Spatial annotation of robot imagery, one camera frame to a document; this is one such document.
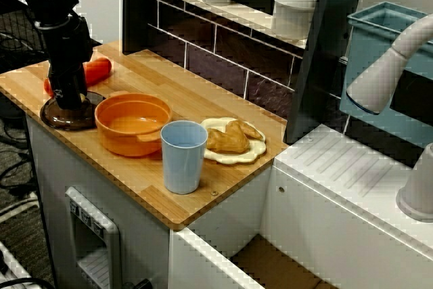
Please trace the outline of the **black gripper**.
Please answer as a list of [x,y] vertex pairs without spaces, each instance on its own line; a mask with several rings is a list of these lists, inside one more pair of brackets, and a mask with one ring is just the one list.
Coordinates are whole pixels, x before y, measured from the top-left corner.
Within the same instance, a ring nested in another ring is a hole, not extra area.
[[35,22],[45,42],[49,57],[49,81],[57,105],[61,109],[81,107],[81,97],[87,96],[83,64],[93,54],[87,21],[81,16],[68,16],[57,24]]

